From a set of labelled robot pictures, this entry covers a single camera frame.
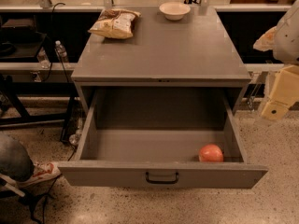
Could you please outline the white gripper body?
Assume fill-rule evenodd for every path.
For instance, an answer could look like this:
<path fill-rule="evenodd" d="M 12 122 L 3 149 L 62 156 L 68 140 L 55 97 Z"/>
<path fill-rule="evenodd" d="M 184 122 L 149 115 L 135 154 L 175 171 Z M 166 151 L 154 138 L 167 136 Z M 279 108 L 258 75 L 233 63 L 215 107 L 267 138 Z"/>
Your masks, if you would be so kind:
<path fill-rule="evenodd" d="M 299 64 L 299 0 L 277 24 L 273 56 L 283 63 Z"/>

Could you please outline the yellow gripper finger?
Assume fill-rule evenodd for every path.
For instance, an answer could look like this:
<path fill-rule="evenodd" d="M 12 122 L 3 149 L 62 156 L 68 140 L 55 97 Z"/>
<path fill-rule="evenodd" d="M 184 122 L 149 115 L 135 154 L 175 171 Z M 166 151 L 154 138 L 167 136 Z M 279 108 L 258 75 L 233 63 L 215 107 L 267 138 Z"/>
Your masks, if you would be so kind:
<path fill-rule="evenodd" d="M 288 65 L 275 73 L 275 79 L 261 117 L 268 120 L 282 119 L 299 101 L 299 66 Z"/>
<path fill-rule="evenodd" d="M 267 30 L 259 39 L 253 44 L 253 48 L 258 51 L 272 50 L 274 47 L 274 37 L 277 27 L 274 26 Z"/>

